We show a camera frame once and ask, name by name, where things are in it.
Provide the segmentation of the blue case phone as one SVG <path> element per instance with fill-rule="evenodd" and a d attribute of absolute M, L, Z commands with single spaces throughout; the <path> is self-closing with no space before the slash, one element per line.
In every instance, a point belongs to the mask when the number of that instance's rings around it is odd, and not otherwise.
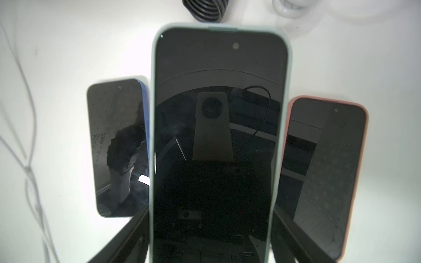
<path fill-rule="evenodd" d="M 100 82 L 87 90 L 96 208 L 105 218 L 132 217 L 149 202 L 148 90 L 139 79 Z"/>

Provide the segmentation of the pink case phone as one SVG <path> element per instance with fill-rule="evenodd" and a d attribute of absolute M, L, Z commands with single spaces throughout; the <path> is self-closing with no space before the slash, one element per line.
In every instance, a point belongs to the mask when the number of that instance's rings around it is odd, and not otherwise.
<path fill-rule="evenodd" d="M 289 103 L 276 203 L 336 261 L 346 245 L 367 121 L 358 104 L 308 96 Z"/>

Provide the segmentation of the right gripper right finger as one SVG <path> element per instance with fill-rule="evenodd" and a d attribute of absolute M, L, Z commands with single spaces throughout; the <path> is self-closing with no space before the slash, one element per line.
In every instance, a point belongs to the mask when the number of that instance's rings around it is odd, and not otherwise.
<path fill-rule="evenodd" d="M 271 245 L 277 263 L 334 263 L 280 207 L 274 208 Z"/>

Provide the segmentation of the green case phone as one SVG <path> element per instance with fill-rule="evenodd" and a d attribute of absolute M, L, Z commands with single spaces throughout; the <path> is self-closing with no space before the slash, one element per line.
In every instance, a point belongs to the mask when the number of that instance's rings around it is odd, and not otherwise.
<path fill-rule="evenodd" d="M 291 45 L 269 28 L 170 24 L 153 43 L 150 260 L 265 263 Z"/>

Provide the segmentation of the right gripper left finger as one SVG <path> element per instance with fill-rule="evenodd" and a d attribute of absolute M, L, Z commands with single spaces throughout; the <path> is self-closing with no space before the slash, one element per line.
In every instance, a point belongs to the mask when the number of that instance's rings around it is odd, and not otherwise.
<path fill-rule="evenodd" d="M 139 211 L 91 263 L 144 263 L 148 253 L 149 209 Z"/>

